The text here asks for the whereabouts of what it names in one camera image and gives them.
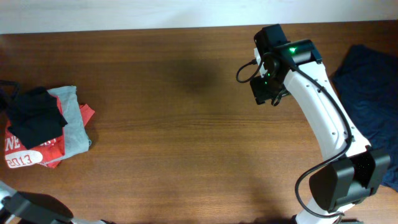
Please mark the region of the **black t-shirt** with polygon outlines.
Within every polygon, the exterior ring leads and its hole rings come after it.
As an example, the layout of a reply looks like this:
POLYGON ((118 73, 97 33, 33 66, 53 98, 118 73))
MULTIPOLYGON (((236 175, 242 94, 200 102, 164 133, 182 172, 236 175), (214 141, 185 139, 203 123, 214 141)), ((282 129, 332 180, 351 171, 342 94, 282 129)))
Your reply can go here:
POLYGON ((60 112, 57 98, 44 87, 34 88, 11 101, 6 109, 11 125, 7 130, 26 149, 32 149, 63 135, 66 119, 60 112))

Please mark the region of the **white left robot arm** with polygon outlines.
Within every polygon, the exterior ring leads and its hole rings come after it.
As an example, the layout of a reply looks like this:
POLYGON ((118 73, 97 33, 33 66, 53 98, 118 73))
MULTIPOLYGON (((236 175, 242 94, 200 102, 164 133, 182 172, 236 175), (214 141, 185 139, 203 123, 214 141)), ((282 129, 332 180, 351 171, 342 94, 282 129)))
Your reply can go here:
MULTIPOLYGON (((1 81, 1 111, 6 114, 4 158, 11 169, 59 163, 87 152, 91 140, 85 131, 94 115, 80 105, 75 86, 19 92, 19 83, 1 81)), ((46 194, 17 191, 1 184, 1 223, 85 223, 61 201, 46 194)))

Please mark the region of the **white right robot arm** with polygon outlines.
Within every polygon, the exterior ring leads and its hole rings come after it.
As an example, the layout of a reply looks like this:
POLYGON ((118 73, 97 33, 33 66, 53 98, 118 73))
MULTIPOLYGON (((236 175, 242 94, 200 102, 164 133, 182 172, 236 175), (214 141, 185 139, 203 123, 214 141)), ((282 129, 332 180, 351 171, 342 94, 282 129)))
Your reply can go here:
POLYGON ((293 96, 310 124, 322 162, 302 174, 311 200, 290 223, 340 223, 345 211, 373 196, 390 164, 358 131, 328 80, 322 57, 311 40, 291 42, 278 24, 255 36, 249 83, 257 104, 278 105, 293 96))

